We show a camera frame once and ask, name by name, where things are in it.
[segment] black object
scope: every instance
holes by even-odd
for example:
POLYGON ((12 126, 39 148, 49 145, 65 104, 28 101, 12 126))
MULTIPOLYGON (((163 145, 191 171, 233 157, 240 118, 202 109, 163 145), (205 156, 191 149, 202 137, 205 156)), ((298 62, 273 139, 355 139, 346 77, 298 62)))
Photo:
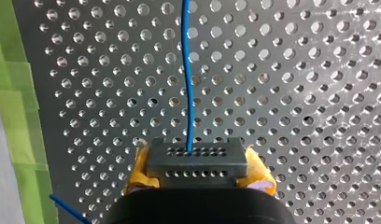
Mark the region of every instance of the black object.
POLYGON ((280 201, 255 189, 142 189, 120 198, 104 224, 295 224, 280 201))
POLYGON ((185 144, 153 140, 148 153, 147 175, 158 177, 163 188, 234 187, 247 176, 247 159, 240 138, 226 143, 195 143, 187 152, 185 144))

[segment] hole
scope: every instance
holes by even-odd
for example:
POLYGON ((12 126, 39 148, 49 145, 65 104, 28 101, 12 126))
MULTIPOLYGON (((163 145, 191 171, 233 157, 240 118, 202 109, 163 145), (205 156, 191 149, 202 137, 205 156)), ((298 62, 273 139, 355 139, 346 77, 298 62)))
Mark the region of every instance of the hole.
POLYGON ((172 97, 172 98, 170 98, 170 100, 169 100, 169 105, 170 105, 171 107, 178 106, 178 105, 179 105, 179 100, 178 100, 178 98, 176 98, 176 97, 172 97))
POLYGON ((103 17, 103 10, 100 7, 93 7, 91 14, 95 19, 100 19, 103 17))
POLYGON ((214 106, 220 106, 220 105, 222 105, 222 102, 223 102, 222 98, 220 98, 220 97, 214 97, 213 101, 212 101, 212 104, 214 106))
POLYGON ((262 61, 266 61, 270 58, 270 51, 268 49, 262 49, 259 56, 262 61))
POLYGON ((293 49, 286 49, 284 50, 284 58, 289 60, 289 59, 292 59, 293 57, 295 57, 295 50, 293 49))
POLYGON ((213 125, 218 127, 218 126, 221 126, 223 124, 223 119, 222 118, 214 118, 213 120, 213 125))
POLYGON ((246 82, 246 76, 243 75, 243 74, 237 74, 235 77, 234 77, 234 82, 237 84, 237 85, 241 85, 243 83, 246 82))
POLYGON ((140 16, 147 16, 149 14, 149 6, 146 4, 140 4, 137 11, 140 16))
POLYGON ((290 119, 288 117, 283 117, 280 119, 279 124, 281 126, 287 126, 290 124, 290 119))
POLYGON ((162 4, 161 10, 164 15, 169 15, 174 12, 174 6, 169 2, 165 2, 162 4))
POLYGON ((350 28, 350 22, 348 21, 339 21, 339 23, 336 25, 336 29, 339 32, 345 32, 350 28))
POLYGON ((366 21, 366 22, 363 24, 363 28, 364 28, 366 31, 372 31, 372 30, 376 27, 376 25, 377 25, 376 21, 369 20, 369 21, 366 21))
POLYGON ((238 25, 234 32, 238 37, 241 37, 246 34, 247 28, 244 25, 238 25))
POLYGON ((218 12, 222 8, 222 4, 218 0, 213 0, 210 4, 210 9, 212 12, 218 12))
POLYGON ((243 11, 247 7, 247 1, 246 0, 237 0, 235 3, 237 11, 243 11))
POLYGON ((238 62, 241 62, 241 61, 243 61, 243 60, 246 58, 246 53, 245 53, 243 50, 238 50, 238 51, 234 54, 234 58, 235 58, 238 62))
POLYGON ((261 26, 260 32, 262 35, 269 35, 272 32, 272 27, 265 23, 261 26))
POLYGON ((291 102, 292 102, 292 98, 288 95, 285 95, 285 96, 281 97, 281 99, 280 99, 280 103, 282 105, 289 105, 291 102))
POLYGON ((269 99, 266 96, 260 96, 257 99, 259 105, 266 105, 269 102, 269 99))
POLYGON ((273 6, 273 1, 272 0, 261 0, 261 7, 263 9, 269 9, 273 6))
POLYGON ((124 17, 126 15, 126 8, 122 5, 117 5, 115 6, 114 13, 117 17, 124 17))
POLYGON ((290 22, 285 29, 288 35, 293 35, 298 31, 298 25, 295 22, 290 22))
POLYGON ((234 103, 237 105, 237 106, 240 106, 240 105, 243 105, 246 103, 246 98, 244 97, 236 97, 236 99, 234 100, 234 103))
POLYGON ((266 84, 268 81, 269 81, 269 75, 267 75, 266 73, 262 73, 258 76, 258 81, 261 83, 261 84, 266 84))
POLYGON ((310 117, 310 116, 307 116, 307 117, 303 118, 303 125, 304 126, 310 126, 310 125, 313 124, 313 122, 314 122, 314 119, 312 117, 310 117))
POLYGON ((222 35, 222 30, 218 26, 214 26, 211 28, 210 34, 213 38, 218 38, 222 35))
POLYGON ((234 124, 236 126, 243 126, 245 123, 246 123, 246 120, 240 117, 236 118, 236 120, 234 121, 234 124))
POLYGON ((338 58, 341 58, 343 56, 345 56, 346 54, 346 49, 343 48, 343 47, 337 47, 334 51, 333 51, 333 54, 338 57, 338 58))
POLYGON ((318 79, 318 73, 316 72, 310 72, 306 76, 307 81, 309 82, 315 82, 318 79))
POLYGON ((320 33, 322 30, 324 29, 324 25, 322 22, 320 21, 315 21, 313 22, 312 26, 311 26, 311 30, 314 34, 318 34, 320 33))
POLYGON ((258 126, 265 126, 267 124, 267 119, 264 117, 260 117, 257 119, 258 126))
POLYGON ((316 96, 313 95, 313 94, 309 94, 309 95, 306 95, 304 97, 304 102, 307 104, 307 105, 311 105, 313 104, 315 101, 316 101, 316 96))
POLYGON ((297 7, 300 3, 300 0, 287 0, 287 5, 289 8, 297 7))

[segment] blue wire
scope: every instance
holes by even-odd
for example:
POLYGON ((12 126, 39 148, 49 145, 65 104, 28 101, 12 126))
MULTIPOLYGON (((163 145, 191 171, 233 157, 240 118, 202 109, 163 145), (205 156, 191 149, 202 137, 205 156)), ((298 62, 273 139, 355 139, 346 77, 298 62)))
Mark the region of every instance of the blue wire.
POLYGON ((190 47, 188 44, 188 26, 189 26, 189 8, 191 0, 182 1, 181 15, 181 45, 182 45, 182 60, 184 61, 185 83, 188 94, 188 132, 187 132, 187 150, 192 150, 193 144, 193 88, 191 86, 191 63, 189 60, 190 47))
POLYGON ((49 197, 60 205, 65 211, 75 217, 77 220, 81 221, 83 224, 92 224, 87 218, 85 218, 79 211, 72 208, 68 203, 63 201, 61 198, 57 197, 54 194, 49 195, 49 197))

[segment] metal panel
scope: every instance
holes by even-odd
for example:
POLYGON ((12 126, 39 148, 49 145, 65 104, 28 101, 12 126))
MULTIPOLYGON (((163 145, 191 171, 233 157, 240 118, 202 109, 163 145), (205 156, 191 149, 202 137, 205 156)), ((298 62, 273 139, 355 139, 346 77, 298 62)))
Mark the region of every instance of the metal panel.
MULTIPOLYGON (((53 190, 97 223, 138 138, 185 140, 181 1, 15 8, 53 190)), ((197 0, 190 13, 195 141, 254 144, 299 223, 381 223, 381 0, 197 0)))

